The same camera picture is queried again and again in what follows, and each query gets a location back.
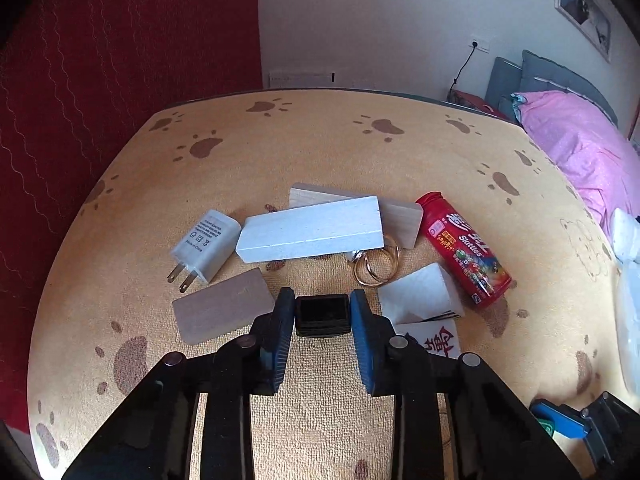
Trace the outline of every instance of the red curtain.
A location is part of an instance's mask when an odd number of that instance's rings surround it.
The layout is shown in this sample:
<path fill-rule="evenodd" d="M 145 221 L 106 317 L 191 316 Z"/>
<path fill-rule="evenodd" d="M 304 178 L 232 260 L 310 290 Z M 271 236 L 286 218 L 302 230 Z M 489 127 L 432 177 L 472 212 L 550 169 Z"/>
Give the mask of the red curtain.
<path fill-rule="evenodd" d="M 87 194 L 148 117 L 260 89 L 257 0 L 33 0 L 0 52 L 0 417 L 28 431 L 31 330 Z"/>

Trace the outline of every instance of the playing card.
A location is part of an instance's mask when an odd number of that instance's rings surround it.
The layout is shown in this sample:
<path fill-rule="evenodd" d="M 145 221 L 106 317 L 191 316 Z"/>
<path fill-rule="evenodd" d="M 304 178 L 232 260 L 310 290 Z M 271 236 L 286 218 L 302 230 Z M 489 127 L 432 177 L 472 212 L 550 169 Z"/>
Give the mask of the playing card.
<path fill-rule="evenodd" d="M 429 353 L 457 359 L 460 356 L 460 342 L 456 322 L 452 319 L 423 321 L 395 325 L 398 335 L 409 334 L 424 346 Z"/>
<path fill-rule="evenodd" d="M 465 315 L 453 278 L 438 263 L 381 286 L 378 299 L 393 324 Z"/>

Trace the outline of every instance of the pink pillow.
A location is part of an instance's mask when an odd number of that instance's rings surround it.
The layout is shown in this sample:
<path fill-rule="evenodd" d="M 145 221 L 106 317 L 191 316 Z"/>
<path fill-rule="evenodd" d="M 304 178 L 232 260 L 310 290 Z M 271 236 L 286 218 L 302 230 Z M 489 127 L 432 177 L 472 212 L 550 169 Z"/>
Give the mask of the pink pillow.
<path fill-rule="evenodd" d="M 526 92 L 520 123 L 610 238 L 615 208 L 640 215 L 640 157 L 600 109 L 561 91 Z"/>

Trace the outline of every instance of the light wooden block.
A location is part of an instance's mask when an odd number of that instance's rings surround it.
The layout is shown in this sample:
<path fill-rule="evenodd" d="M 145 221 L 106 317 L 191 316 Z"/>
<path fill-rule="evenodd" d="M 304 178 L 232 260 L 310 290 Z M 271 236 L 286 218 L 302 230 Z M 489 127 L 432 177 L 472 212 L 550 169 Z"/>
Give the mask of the light wooden block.
<path fill-rule="evenodd" d="M 246 264 L 384 246 L 375 196 L 250 216 L 236 253 Z"/>
<path fill-rule="evenodd" d="M 289 190 L 289 207 L 337 202 L 366 195 L 331 187 L 296 182 Z M 413 249 L 422 221 L 422 207 L 414 202 L 401 202 L 378 197 L 382 229 L 403 249 Z"/>
<path fill-rule="evenodd" d="M 273 296 L 258 268 L 173 302 L 180 337 L 188 345 L 247 326 L 260 314 L 271 312 L 273 305 Z"/>

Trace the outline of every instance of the power adapter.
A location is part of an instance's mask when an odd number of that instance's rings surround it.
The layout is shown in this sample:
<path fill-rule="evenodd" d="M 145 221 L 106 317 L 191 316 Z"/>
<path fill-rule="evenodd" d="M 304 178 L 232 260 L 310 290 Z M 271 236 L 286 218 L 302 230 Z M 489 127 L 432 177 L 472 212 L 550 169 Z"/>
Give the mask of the power adapter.
<path fill-rule="evenodd" d="M 220 211 L 210 209 L 172 249 L 178 262 L 166 280 L 173 283 L 187 269 L 189 275 L 180 285 L 185 292 L 196 278 L 209 283 L 236 248 L 240 224 Z"/>

